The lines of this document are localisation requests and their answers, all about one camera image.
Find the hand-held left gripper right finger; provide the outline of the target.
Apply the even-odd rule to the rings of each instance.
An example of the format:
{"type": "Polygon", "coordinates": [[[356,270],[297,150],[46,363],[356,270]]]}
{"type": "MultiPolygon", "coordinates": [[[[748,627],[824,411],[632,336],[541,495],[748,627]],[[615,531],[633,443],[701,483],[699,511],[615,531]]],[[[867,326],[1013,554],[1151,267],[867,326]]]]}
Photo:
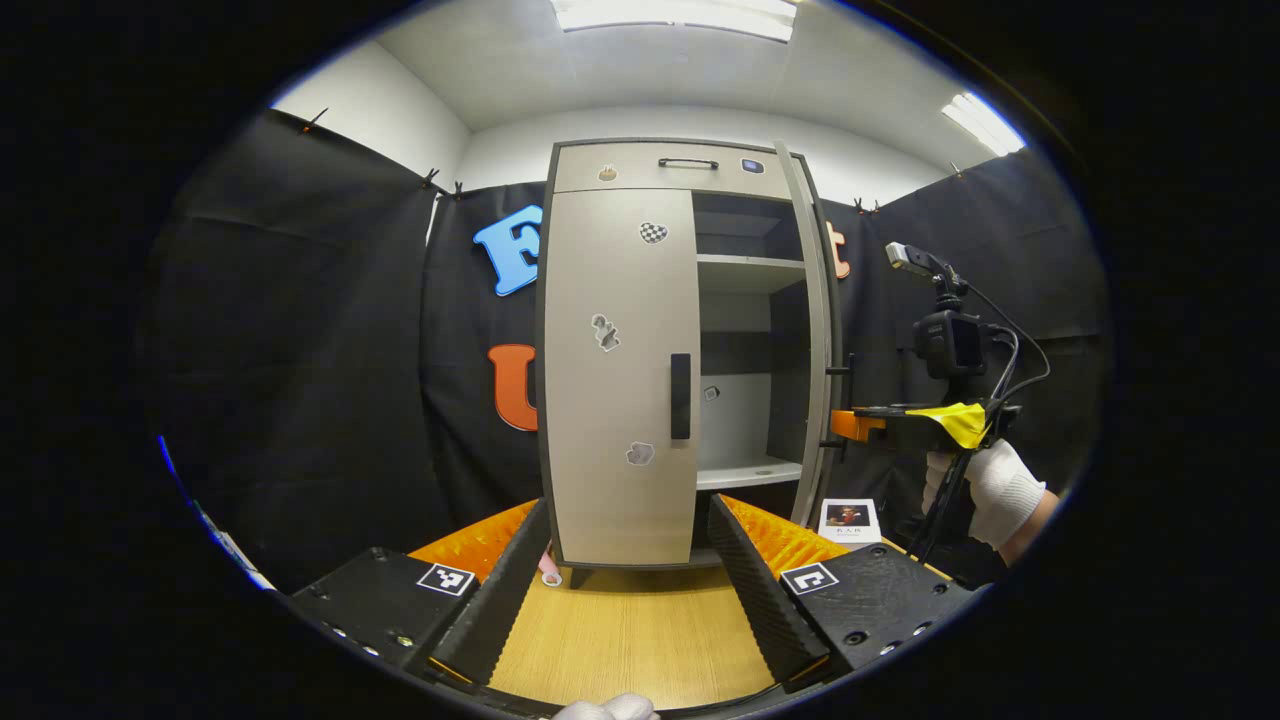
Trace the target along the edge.
{"type": "Polygon", "coordinates": [[[786,691],[865,674],[979,596],[896,544],[850,550],[724,495],[710,500],[707,534],[786,691]]]}

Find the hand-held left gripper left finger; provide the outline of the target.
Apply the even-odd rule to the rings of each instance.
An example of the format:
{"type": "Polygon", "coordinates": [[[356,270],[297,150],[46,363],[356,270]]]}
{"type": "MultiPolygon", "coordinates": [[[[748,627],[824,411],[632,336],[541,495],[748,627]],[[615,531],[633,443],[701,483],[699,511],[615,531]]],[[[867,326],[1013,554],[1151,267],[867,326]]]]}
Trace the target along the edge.
{"type": "Polygon", "coordinates": [[[303,618],[426,682],[489,685],[550,546],[530,501],[416,555],[371,547],[291,596],[303,618]]]}

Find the black door handle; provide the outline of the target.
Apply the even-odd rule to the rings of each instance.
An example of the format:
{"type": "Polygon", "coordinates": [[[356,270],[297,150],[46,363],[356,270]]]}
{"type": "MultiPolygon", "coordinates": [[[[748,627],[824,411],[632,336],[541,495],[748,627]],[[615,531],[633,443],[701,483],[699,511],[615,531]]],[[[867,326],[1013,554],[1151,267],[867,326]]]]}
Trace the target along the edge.
{"type": "Polygon", "coordinates": [[[824,368],[824,377],[831,384],[831,402],[826,423],[827,437],[820,442],[819,447],[829,450],[833,454],[833,464],[837,465],[845,462],[850,439],[837,432],[836,420],[838,413],[846,413],[852,409],[855,391],[854,377],[856,370],[855,365],[856,354],[847,352],[842,363],[829,363],[824,368]]]}
{"type": "Polygon", "coordinates": [[[669,437],[690,439],[692,423],[692,359],[690,354],[669,355],[669,437]]]}

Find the beige shoe cabinet door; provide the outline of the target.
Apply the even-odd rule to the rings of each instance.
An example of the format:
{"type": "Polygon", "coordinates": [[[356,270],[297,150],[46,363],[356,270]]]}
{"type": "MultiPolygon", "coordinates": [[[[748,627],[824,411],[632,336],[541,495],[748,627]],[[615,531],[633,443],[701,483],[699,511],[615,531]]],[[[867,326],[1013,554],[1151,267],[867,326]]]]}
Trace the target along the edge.
{"type": "Polygon", "coordinates": [[[845,363],[838,359],[844,350],[840,319],[840,293],[836,278],[835,255],[826,211],[820,204],[815,182],[806,159],[792,151],[781,138],[773,141],[781,161],[803,251],[808,309],[808,410],[803,471],[797,480],[791,521],[815,528],[835,455],[842,442],[829,432],[829,416],[838,404],[844,375],[831,374],[845,363]]]}
{"type": "Polygon", "coordinates": [[[687,190],[556,193],[538,288],[538,410],[557,548],[572,566],[689,562],[700,299],[687,190]],[[669,355],[692,359],[690,439],[669,437],[669,355]]]}

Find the beige double-door shoe cabinet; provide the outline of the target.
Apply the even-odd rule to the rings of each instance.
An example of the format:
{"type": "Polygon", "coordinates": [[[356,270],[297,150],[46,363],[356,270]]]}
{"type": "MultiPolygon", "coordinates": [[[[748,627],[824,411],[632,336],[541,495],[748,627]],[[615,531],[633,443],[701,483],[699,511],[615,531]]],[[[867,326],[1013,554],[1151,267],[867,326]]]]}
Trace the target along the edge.
{"type": "MultiPolygon", "coordinates": [[[[554,151],[562,143],[680,142],[716,143],[758,151],[774,145],[742,145],[694,138],[586,138],[558,142],[550,152],[540,231],[535,304],[535,409],[541,250],[556,193],[554,151]]],[[[554,560],[581,582],[589,571],[664,571],[717,564],[707,536],[707,514],[716,495],[763,500],[765,509],[791,521],[803,471],[808,410],[808,309],[803,251],[790,200],[691,191],[700,299],[700,370],[696,503],[690,560],[681,566],[572,566],[557,548],[556,512],[543,475],[545,450],[538,434],[544,496],[549,505],[554,560]]]]}

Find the white portrait book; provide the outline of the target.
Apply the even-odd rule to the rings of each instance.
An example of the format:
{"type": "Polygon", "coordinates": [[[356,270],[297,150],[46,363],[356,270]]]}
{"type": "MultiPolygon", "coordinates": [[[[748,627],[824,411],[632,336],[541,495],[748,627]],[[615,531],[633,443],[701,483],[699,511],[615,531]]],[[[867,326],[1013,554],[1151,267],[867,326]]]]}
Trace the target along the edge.
{"type": "Polygon", "coordinates": [[[870,498],[826,498],[817,532],[837,544],[873,544],[882,539],[878,512],[870,498]]]}

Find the long ceiling light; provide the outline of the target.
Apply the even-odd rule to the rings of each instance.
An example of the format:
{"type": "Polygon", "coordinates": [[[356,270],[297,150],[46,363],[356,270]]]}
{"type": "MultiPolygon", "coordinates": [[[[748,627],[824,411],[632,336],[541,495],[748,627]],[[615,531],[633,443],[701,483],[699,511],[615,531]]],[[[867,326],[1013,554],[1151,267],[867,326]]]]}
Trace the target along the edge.
{"type": "Polygon", "coordinates": [[[973,92],[954,95],[940,111],[998,158],[1018,152],[1027,146],[1025,140],[973,92]]]}
{"type": "Polygon", "coordinates": [[[797,4],[790,0],[550,0],[564,32],[625,26],[682,26],[787,44],[797,4]]]}

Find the black backdrop cloth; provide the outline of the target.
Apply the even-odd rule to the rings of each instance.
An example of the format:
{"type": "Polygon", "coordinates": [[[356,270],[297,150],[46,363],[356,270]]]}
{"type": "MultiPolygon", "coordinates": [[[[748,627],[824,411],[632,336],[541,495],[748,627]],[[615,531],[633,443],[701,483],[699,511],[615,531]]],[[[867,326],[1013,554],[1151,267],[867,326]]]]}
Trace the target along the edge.
{"type": "MultiPolygon", "coordinates": [[[[137,354],[188,492],[291,594],[379,546],[410,553],[545,498],[535,409],[539,182],[449,193],[269,110],[179,196],[137,354]]],[[[1096,441],[1106,283],[1075,199],[1028,150],[859,215],[823,199],[852,407],[934,405],[913,352],[934,310],[891,242],[950,263],[964,310],[1012,329],[1009,439],[1052,492],[1096,441]]],[[[850,442],[826,498],[873,498],[918,533],[927,448],[850,442]]]]}

